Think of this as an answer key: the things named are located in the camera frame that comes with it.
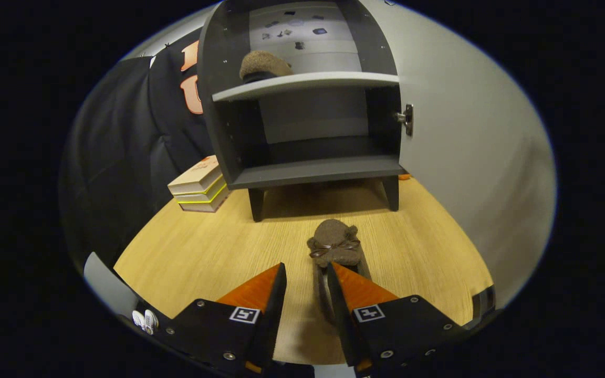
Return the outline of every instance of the wooden table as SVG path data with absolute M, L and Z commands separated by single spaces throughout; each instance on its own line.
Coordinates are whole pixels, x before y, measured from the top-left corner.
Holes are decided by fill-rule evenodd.
M 356 225 L 374 282 L 399 297 L 422 295 L 458 324 L 473 317 L 471 297 L 492 285 L 475 246 L 417 180 L 400 181 L 399 194 L 400 210 L 392 212 L 377 180 L 277 187 L 266 192 L 260 223 L 246 190 L 233 191 L 217 213 L 184 212 L 172 200 L 115 270 L 174 318 L 194 299 L 218 299 L 281 261 L 288 286 L 274 359 L 344 363 L 339 338 L 313 300 L 306 241 L 321 221 Z

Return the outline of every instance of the book stack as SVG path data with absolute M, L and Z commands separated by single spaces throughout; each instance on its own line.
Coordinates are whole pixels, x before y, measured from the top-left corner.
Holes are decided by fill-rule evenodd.
M 230 191 L 216 155 L 205 157 L 168 184 L 171 194 L 185 211 L 214 213 Z

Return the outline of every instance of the white door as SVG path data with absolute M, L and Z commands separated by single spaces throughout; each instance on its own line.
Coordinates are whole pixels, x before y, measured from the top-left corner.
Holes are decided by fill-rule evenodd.
M 399 5 L 361 2 L 391 47 L 401 110 L 413 105 L 400 164 L 483 255 L 502 307 L 550 234 L 556 180 L 547 133 L 521 88 L 461 36 Z

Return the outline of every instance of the shelf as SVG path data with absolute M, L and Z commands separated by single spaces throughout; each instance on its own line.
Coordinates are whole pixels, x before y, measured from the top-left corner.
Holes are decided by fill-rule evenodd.
M 231 189 L 399 175 L 405 170 L 398 159 L 398 155 L 364 155 L 262 165 L 242 171 Z
M 397 75 L 374 72 L 329 71 L 301 73 L 255 81 L 230 88 L 212 95 L 214 101 L 256 100 L 262 96 L 286 91 L 313 88 L 363 87 L 376 88 L 396 86 Z

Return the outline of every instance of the gray panel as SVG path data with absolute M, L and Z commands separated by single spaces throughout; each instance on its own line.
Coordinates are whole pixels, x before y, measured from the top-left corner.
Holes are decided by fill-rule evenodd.
M 285 10 L 296 14 L 284 15 Z M 320 29 L 324 33 L 315 34 Z M 291 3 L 253 10 L 249 17 L 249 38 L 252 50 L 269 51 L 283 58 L 296 74 L 361 71 L 349 26 L 332 2 Z M 296 43 L 304 48 L 296 48 Z
M 356 43 L 362 71 L 397 75 L 389 43 L 370 12 L 358 0 L 338 0 L 338 7 Z M 404 43 L 408 41 L 406 34 L 401 34 L 401 38 Z
M 239 127 L 228 124 L 226 108 L 212 101 L 212 94 L 239 86 L 239 68 L 242 57 L 249 52 L 249 15 L 228 12 L 229 3 L 223 2 L 207 19 L 200 34 L 200 48 L 197 51 L 197 90 L 206 118 L 207 131 L 216 152 L 219 165 L 226 182 L 230 183 L 242 171 L 242 148 L 230 139 L 231 130 Z M 248 103 L 240 103 L 228 110 L 240 112 Z
M 401 90 L 396 87 L 366 90 L 368 132 L 375 143 L 388 153 L 401 152 L 401 128 L 393 115 L 401 111 Z
M 368 177 L 384 177 L 403 173 L 405 170 L 398 164 L 398 155 L 297 161 L 247 168 L 235 180 L 231 189 L 367 179 Z
M 361 72 L 358 54 L 347 52 L 326 52 L 319 54 L 296 55 L 286 58 L 294 74 L 309 74 L 322 71 Z
M 368 134 L 366 95 L 362 88 L 279 93 L 261 98 L 259 103 L 269 144 Z
M 86 260 L 84 279 L 111 311 L 132 317 L 132 311 L 139 301 L 137 295 L 99 260 L 95 252 Z

